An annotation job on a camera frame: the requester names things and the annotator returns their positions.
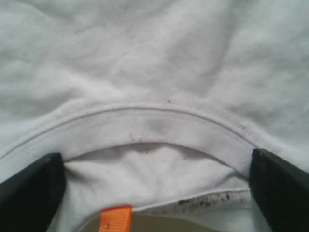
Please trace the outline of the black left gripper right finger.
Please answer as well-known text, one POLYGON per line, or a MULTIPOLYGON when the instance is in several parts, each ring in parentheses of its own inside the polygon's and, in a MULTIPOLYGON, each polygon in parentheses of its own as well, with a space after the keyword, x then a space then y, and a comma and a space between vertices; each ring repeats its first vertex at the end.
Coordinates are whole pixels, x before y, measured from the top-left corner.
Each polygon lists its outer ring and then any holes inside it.
POLYGON ((254 149, 249 188, 274 232, 309 230, 309 174, 279 156, 254 149))

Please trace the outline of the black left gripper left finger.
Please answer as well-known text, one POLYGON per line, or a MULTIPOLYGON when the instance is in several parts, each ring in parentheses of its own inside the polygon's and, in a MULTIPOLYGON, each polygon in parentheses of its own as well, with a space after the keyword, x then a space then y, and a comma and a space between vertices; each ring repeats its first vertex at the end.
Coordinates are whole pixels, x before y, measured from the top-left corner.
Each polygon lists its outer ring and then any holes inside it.
POLYGON ((45 232, 66 189, 62 156, 36 160, 0 185, 0 230, 45 232))

